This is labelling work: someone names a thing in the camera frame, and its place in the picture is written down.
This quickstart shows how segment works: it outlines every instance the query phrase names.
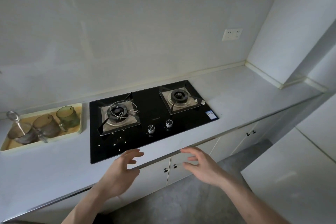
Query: person's left hand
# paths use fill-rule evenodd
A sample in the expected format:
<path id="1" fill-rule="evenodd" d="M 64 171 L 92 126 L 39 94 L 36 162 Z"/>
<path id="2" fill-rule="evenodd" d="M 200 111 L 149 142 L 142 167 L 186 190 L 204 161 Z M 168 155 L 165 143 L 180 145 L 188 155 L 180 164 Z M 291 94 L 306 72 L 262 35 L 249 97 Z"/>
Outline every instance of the person's left hand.
<path id="1" fill-rule="evenodd" d="M 128 164 L 135 164 L 135 157 L 141 157 L 144 153 L 139 149 L 127 150 L 107 169 L 103 177 L 94 186 L 95 189 L 105 198 L 105 200 L 116 197 L 128 190 L 140 170 L 134 168 L 127 169 Z"/>

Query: hand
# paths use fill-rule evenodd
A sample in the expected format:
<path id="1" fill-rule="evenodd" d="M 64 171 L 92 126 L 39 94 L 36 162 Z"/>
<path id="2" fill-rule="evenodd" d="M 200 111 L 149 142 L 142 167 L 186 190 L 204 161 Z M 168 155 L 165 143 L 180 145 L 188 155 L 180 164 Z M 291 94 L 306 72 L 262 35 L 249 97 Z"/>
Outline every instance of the hand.
<path id="1" fill-rule="evenodd" d="M 198 164 L 183 162 L 183 166 L 202 182 L 219 187 L 222 178 L 228 175 L 208 154 L 197 147 L 185 147 L 181 149 L 181 152 L 194 154 L 194 156 L 188 157 L 188 160 L 198 161 Z"/>
<path id="2" fill-rule="evenodd" d="M 127 150 L 117 158 L 107 169 L 103 177 L 94 186 L 99 194 L 105 200 L 116 197 L 128 190 L 135 178 L 139 175 L 140 170 L 134 168 L 127 169 L 128 164 L 135 164 L 135 157 L 141 157 L 144 153 L 139 149 Z"/>

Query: stove knob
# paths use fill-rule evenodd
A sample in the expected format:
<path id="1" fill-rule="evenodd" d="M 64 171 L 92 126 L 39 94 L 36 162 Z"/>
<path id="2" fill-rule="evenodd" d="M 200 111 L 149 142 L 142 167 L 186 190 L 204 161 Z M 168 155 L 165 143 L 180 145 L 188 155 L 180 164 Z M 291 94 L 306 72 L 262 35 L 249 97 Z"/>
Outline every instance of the stove knob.
<path id="1" fill-rule="evenodd" d="M 153 134 L 155 132 L 155 127 L 153 125 L 148 126 L 148 133 Z"/>
<path id="2" fill-rule="evenodd" d="M 173 121 L 172 120 L 166 120 L 166 127 L 171 128 L 173 126 Z"/>

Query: glass mug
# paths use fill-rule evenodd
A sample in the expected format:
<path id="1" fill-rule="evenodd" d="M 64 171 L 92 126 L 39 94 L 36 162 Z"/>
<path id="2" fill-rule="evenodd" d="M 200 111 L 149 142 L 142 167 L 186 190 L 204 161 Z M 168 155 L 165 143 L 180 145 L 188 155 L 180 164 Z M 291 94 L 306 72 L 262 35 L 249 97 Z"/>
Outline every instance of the glass mug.
<path id="1" fill-rule="evenodd" d="M 78 126 L 81 122 L 72 106 L 62 107 L 56 112 L 56 116 L 66 128 L 73 128 Z"/>
<path id="2" fill-rule="evenodd" d="M 39 140 L 38 134 L 29 123 L 15 124 L 7 134 L 9 139 L 13 139 L 20 144 L 30 144 Z"/>
<path id="3" fill-rule="evenodd" d="M 45 114 L 38 117 L 33 122 L 33 127 L 43 136 L 52 138 L 58 136 L 61 131 L 67 132 L 64 124 L 58 124 L 51 114 Z"/>

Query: person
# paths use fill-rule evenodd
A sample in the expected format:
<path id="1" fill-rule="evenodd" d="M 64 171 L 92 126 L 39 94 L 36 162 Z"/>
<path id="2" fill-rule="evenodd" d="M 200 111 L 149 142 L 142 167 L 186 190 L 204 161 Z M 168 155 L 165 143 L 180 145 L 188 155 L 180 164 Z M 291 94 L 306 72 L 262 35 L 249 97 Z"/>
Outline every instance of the person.
<path id="1" fill-rule="evenodd" d="M 198 161 L 197 165 L 184 162 L 184 168 L 202 182 L 221 188 L 247 224 L 289 224 L 253 192 L 225 172 L 208 154 L 194 147 L 183 148 L 181 152 L 194 155 L 188 157 L 189 161 Z M 134 158 L 143 155 L 139 149 L 128 150 L 121 154 L 62 224 L 92 224 L 106 200 L 123 194 L 131 186 L 140 170 L 137 168 L 128 170 L 127 165 L 135 164 L 137 161 Z"/>

